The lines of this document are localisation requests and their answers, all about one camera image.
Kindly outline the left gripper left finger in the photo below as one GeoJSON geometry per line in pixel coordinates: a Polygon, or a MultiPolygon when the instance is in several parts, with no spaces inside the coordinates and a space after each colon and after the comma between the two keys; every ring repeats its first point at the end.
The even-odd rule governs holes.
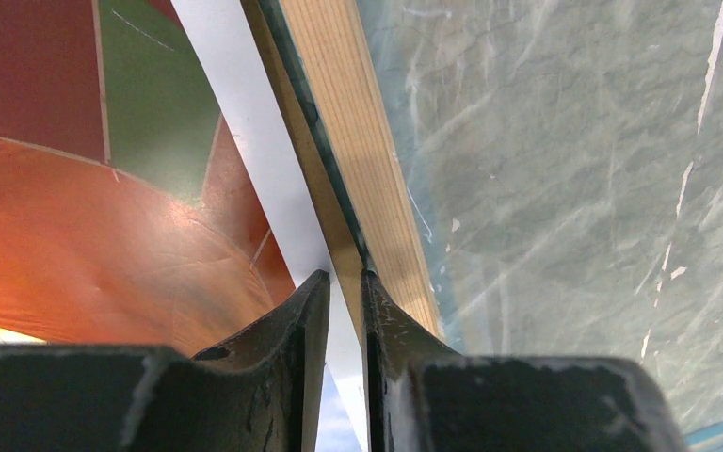
{"type": "Polygon", "coordinates": [[[330,281],[186,357],[166,346],[0,345],[0,451],[312,451],[330,281]]]}

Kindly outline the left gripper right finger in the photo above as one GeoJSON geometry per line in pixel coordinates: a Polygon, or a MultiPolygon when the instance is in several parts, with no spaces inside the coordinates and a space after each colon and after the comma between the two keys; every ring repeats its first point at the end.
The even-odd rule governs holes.
{"type": "Polygon", "coordinates": [[[373,451],[684,451],[654,380],[635,362],[466,356],[361,273],[373,451]]]}

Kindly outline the brown frame backing board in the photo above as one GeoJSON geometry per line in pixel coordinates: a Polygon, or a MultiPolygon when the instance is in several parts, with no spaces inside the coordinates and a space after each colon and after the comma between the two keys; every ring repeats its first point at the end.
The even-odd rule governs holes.
{"type": "Polygon", "coordinates": [[[345,310],[358,338],[364,336],[361,271],[363,260],[354,236],[355,214],[333,157],[325,125],[300,61],[282,1],[242,1],[250,32],[289,138],[305,176],[311,201],[345,299],[345,310]]]}

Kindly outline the hot air balloon photo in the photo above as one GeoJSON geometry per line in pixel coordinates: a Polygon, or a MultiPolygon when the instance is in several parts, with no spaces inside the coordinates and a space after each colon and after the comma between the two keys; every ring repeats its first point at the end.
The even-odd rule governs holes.
{"type": "Polygon", "coordinates": [[[192,357],[329,269],[241,2],[0,1],[0,345],[192,357]]]}

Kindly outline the wooden picture frame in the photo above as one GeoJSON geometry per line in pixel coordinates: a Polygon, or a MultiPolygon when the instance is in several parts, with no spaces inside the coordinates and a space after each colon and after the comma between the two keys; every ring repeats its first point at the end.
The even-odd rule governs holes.
{"type": "Polygon", "coordinates": [[[641,363],[723,451],[723,1],[264,1],[364,263],[446,344],[641,363]]]}

